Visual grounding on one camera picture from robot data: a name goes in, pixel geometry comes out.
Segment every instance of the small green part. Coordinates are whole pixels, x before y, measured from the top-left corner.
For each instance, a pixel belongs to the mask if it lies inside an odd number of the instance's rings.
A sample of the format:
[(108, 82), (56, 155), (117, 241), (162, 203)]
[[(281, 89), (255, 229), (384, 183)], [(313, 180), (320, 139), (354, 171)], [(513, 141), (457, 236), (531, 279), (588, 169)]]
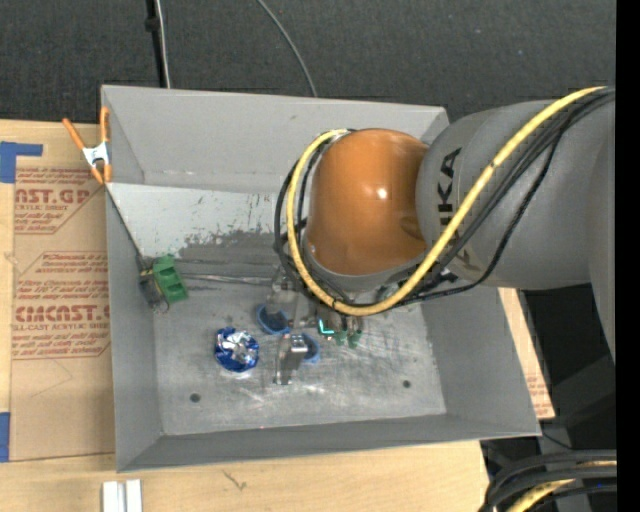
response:
[(322, 318), (318, 318), (318, 334), (322, 336), (333, 336), (336, 333), (333, 329), (325, 329)]
[(349, 336), (349, 348), (356, 348), (362, 338), (362, 331), (358, 329)]
[(175, 268), (173, 256), (161, 256), (153, 262), (153, 276), (169, 304), (185, 300), (189, 294)]

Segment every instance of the shiny metal object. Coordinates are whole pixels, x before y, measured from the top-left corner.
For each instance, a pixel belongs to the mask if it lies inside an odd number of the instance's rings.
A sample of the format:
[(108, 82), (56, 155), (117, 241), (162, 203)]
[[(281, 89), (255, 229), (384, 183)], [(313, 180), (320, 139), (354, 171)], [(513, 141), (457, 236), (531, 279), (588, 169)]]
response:
[(285, 334), (280, 338), (273, 382), (285, 386), (290, 384), (308, 350), (301, 334)]

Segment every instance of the green terminal block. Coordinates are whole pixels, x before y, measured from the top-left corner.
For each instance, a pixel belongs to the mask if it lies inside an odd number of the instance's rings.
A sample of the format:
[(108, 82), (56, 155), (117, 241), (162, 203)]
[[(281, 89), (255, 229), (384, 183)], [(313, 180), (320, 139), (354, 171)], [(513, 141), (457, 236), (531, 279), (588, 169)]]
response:
[(175, 268), (173, 256), (161, 256), (153, 262), (153, 276), (169, 304), (185, 300), (189, 295), (180, 274)]

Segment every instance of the cardboard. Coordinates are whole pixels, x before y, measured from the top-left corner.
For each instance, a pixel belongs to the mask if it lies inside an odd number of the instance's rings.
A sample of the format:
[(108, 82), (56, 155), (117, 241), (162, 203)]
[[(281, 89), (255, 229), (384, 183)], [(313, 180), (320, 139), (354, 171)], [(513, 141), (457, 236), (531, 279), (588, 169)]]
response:
[[(92, 145), (96, 127), (79, 128)], [(3, 122), (0, 135), (44, 145), (16, 170), (10, 459), (111, 452), (104, 189), (62, 124)]]

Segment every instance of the small metal part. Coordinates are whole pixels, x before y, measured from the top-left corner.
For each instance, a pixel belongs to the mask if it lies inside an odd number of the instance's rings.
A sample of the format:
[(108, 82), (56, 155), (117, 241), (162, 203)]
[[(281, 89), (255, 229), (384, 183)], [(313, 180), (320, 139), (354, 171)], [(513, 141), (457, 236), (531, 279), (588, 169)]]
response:
[(236, 332), (233, 327), (225, 327), (217, 333), (214, 354), (226, 370), (241, 373), (258, 364), (259, 348), (247, 331)]
[(302, 334), (285, 334), (280, 338), (273, 382), (285, 386), (290, 384), (308, 350)]
[(142, 295), (144, 295), (147, 304), (149, 304), (149, 307), (154, 313), (165, 313), (169, 310), (169, 303), (164, 298), (162, 290), (158, 287), (151, 269), (140, 271), (138, 275), (138, 285), (142, 290)]

